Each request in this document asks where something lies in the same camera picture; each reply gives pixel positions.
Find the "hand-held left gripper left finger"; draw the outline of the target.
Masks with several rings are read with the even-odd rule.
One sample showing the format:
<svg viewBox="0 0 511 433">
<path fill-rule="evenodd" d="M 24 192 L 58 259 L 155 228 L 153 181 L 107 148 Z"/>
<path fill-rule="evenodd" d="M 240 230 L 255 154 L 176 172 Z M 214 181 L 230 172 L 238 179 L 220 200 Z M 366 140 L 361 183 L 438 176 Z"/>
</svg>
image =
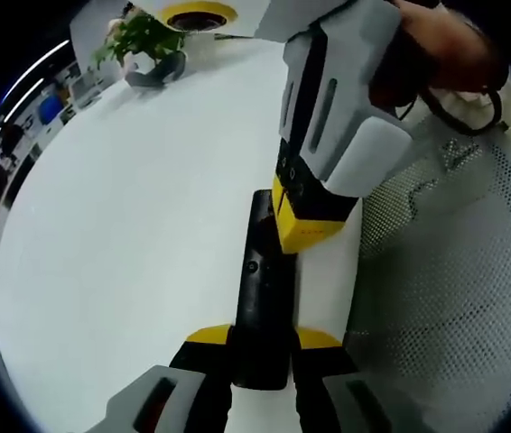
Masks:
<svg viewBox="0 0 511 433">
<path fill-rule="evenodd" d="M 91 432 L 223 432 L 232 405 L 229 324 L 189 335 L 168 365 L 155 365 L 111 397 Z"/>
</svg>

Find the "person's right hand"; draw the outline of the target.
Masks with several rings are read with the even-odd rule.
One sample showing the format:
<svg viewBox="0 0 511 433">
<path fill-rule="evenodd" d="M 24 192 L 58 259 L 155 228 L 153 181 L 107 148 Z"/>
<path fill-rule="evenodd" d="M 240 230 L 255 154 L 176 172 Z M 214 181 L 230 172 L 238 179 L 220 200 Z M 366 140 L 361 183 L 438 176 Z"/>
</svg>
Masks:
<svg viewBox="0 0 511 433">
<path fill-rule="evenodd" d="M 395 1 L 402 26 L 432 57 L 430 88 L 481 93 L 506 83 L 509 64 L 496 44 L 461 14 L 442 4 L 433 7 Z"/>
</svg>

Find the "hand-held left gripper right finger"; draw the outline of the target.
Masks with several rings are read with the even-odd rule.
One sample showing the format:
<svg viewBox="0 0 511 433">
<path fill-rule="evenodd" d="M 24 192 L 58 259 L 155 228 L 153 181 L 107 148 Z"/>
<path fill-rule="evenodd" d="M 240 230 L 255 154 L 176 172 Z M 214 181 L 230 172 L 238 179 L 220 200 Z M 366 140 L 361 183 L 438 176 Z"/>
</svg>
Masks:
<svg viewBox="0 0 511 433">
<path fill-rule="evenodd" d="M 360 372 L 341 342 L 307 327 L 293 351 L 303 432 L 416 432 L 418 409 L 397 389 Z"/>
</svg>

